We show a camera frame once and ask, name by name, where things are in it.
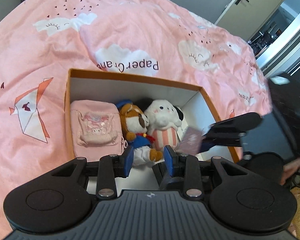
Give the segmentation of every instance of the white plush toy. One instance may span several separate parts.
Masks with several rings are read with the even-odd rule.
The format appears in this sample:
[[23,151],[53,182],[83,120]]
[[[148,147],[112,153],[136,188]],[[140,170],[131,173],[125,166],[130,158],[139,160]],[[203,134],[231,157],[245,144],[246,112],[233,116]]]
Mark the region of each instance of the white plush toy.
[[173,149],[178,144],[178,127],[181,126],[183,113],[167,100],[144,98],[135,102],[149,119],[148,134],[155,138],[153,143],[157,151],[170,145]]

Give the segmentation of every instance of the red scarf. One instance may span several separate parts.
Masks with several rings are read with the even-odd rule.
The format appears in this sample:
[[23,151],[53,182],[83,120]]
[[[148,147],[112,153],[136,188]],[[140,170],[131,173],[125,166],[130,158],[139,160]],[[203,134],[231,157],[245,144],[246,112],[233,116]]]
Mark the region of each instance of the red scarf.
[[142,137],[147,138],[151,143],[154,143],[155,141],[155,139],[151,135],[148,135],[146,133],[136,133],[136,135],[140,135]]

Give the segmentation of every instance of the pink pouch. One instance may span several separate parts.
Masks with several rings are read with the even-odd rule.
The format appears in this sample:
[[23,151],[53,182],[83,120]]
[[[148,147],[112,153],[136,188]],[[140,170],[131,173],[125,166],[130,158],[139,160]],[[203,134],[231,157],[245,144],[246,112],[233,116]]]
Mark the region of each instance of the pink pouch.
[[120,117],[114,104],[80,100],[70,106],[71,130],[76,157],[88,162],[109,154],[121,155],[125,148]]

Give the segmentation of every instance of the ridged plastic surface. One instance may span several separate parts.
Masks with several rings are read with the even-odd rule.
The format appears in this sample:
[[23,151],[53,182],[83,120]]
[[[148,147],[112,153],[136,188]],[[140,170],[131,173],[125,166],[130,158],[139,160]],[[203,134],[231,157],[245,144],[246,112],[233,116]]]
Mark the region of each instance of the ridged plastic surface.
[[223,227],[206,207],[174,191],[124,191],[101,201],[89,218],[61,233],[39,236],[14,231],[7,240],[293,240],[287,231],[247,236]]

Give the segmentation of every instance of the pink bedspread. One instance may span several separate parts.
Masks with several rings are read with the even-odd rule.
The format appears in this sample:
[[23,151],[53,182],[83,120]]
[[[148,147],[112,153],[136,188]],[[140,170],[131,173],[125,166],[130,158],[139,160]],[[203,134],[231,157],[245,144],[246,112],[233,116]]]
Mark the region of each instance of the pink bedspread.
[[69,68],[197,84],[222,119],[270,111],[251,48],[169,0],[26,0],[0,23],[0,239],[7,193],[70,158]]

